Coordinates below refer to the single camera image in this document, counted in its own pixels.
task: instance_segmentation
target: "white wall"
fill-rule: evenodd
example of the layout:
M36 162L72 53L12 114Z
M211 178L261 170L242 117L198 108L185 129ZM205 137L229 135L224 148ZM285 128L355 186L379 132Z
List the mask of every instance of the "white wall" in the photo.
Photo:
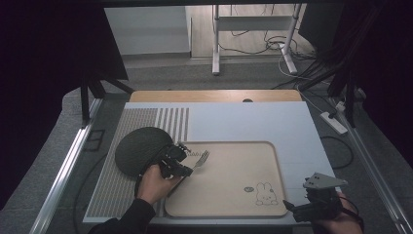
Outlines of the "white wall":
M105 9L121 55L189 52L185 7Z

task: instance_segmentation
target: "power strip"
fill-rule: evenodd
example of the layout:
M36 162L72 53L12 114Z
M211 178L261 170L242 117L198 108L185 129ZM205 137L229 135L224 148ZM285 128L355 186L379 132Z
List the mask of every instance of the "power strip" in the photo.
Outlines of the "power strip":
M323 119L331 128L337 132L338 135L343 135L347 133L347 129L340 124L335 118L329 118L328 115L330 115L328 112L323 112L320 117Z

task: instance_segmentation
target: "aluminum rail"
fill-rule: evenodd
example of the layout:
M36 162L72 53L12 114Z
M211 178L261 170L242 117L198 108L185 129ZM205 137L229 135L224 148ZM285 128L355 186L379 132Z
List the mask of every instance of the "aluminum rail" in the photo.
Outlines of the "aluminum rail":
M95 115L100 108L101 103L102 99L95 99L93 101L90 108L91 120L89 124L84 129L80 129L76 135L69 152L61 165L60 171L56 176L55 182L52 185L52 188L43 203L33 226L31 227L30 234L46 233L52 217L55 214L58 202L60 201L60 197L63 194L67 181L70 179L74 165L76 164L83 145L85 144L89 132L94 124Z
M334 100L330 99L330 101L334 104L334 106L336 105ZM341 123L343 123L349 130L349 139L352 142L353 146L356 148L357 155L359 156L361 163L365 167L374 186L376 187L380 198L383 200L383 203L385 204L395 224L395 227L398 229L398 232L400 234L413 234L412 225L410 224L405 211L401 207L389 185L386 183L385 179L380 173L380 170L377 168L376 163L367 150L367 147L364 145L360 135L357 132L357 129L353 129L349 125L346 117L342 112L337 111L337 116L341 120Z

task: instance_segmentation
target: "wooden tray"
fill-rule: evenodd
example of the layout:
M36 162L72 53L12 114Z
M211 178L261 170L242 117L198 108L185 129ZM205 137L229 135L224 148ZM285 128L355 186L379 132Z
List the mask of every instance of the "wooden tray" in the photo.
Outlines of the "wooden tray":
M209 151L203 166L166 199L175 217L281 216L285 193L277 154L268 141L184 142L192 153L182 164L193 167Z

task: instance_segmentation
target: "metal frame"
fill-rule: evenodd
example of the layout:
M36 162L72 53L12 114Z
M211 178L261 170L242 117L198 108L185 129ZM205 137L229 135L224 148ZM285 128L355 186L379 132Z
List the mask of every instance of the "metal frame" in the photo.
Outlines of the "metal frame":
M94 124L94 119L101 103L102 99L95 99L93 101L90 109L91 119L88 125L86 125L85 128L81 128L76 135L72 146L70 147L69 152L61 165L60 171L57 174L46 201L44 202L39 214L36 217L36 220L33 223L33 226L31 227L30 234L46 233L52 217L55 214L60 197L63 194L64 188L70 178L72 169L76 164L83 145L86 142L89 132Z
M336 103L334 99L331 98L330 101L335 106ZM355 147L357 155L359 156L361 163L365 167L365 170L367 171L374 186L376 187L380 198L383 200L383 203L385 204L398 232L403 234L413 234L412 225L407 219L407 215L405 214L403 208L390 189L389 185L383 178L380 170L377 168L370 152L359 136L357 129L350 126L345 115L342 112L337 112L337 116L349 130L349 139L352 142L352 145Z
M214 40L212 53L212 74L219 75L219 32L220 31L243 31L243 30L288 30L282 56L286 62L289 73L297 74L297 68L291 59L289 46L292 36L294 35L295 26L299 18L301 3L297 4L292 17L270 16L270 17L220 17L219 5L214 6L215 14L213 16Z

